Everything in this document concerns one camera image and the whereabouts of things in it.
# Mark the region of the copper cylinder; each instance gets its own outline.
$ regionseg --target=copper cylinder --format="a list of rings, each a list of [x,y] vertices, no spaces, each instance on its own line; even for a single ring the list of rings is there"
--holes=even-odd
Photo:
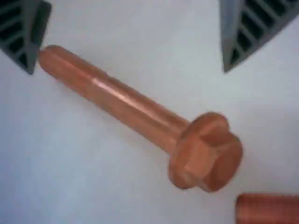
[[[171,156],[169,176],[179,188],[222,188],[237,170],[242,146],[225,117],[207,113],[192,123],[59,46],[39,56],[41,67]]]
[[[299,224],[299,196],[242,194],[236,201],[237,224]]]

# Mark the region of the copper rod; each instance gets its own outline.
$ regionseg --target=copper rod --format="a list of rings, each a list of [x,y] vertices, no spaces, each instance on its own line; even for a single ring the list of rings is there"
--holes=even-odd
[[[299,224],[299,196],[242,194],[236,202],[237,224]]]
[[[190,123],[60,46],[42,50],[39,62],[54,78],[166,151],[177,187],[215,191],[237,170],[242,146],[222,115],[207,113]]]

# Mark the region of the white background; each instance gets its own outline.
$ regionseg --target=white background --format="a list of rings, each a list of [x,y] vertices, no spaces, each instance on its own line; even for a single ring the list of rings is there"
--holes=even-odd
[[[0,222],[232,224],[238,194],[299,193],[299,19],[245,63],[221,71],[219,4],[53,0],[58,44],[193,119],[225,114],[245,156],[207,194],[167,177],[168,155],[64,87],[0,54]]]

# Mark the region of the ribbed plastic surface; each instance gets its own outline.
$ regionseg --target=ribbed plastic surface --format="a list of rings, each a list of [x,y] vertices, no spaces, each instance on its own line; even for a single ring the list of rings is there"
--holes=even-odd
[[[34,71],[51,5],[40,0],[0,0],[0,47],[27,73]]]
[[[243,194],[236,202],[237,224],[299,224],[299,196]]]
[[[221,22],[222,30],[228,29],[222,32],[224,71],[252,55],[298,13],[299,0],[221,0],[221,20],[228,23]]]

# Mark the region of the bolt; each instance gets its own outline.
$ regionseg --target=bolt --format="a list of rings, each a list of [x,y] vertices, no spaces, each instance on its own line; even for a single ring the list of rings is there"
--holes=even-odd
[[[217,191],[239,167],[242,145],[224,116],[209,112],[189,122],[60,46],[42,50],[39,63],[54,78],[167,152],[171,157],[168,174],[175,186]]]

